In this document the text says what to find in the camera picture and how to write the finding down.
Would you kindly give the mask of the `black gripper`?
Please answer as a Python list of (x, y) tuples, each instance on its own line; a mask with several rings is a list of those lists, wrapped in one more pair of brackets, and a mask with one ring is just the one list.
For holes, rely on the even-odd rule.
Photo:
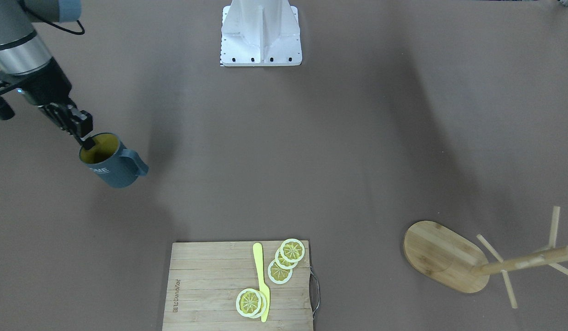
[(95, 147), (91, 137), (94, 128), (92, 115), (77, 107), (69, 107), (73, 104), (69, 98), (72, 85), (55, 58), (38, 69), (17, 74), (17, 77), (23, 80), (20, 88), (29, 103), (73, 136), (83, 149)]

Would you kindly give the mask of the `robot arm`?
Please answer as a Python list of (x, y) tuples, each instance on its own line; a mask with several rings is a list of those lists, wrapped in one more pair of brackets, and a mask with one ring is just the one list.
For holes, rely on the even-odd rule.
[(34, 27), (42, 22), (61, 29), (80, 15), (79, 0), (0, 0), (0, 120), (14, 117), (3, 95), (17, 91), (82, 148), (92, 149), (92, 116), (71, 100), (71, 82)]

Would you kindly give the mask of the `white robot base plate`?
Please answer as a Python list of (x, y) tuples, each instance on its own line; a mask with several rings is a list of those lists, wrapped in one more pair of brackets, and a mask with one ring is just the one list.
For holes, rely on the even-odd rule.
[(234, 0), (223, 7), (221, 19), (221, 66), (301, 65), (298, 9), (289, 1)]

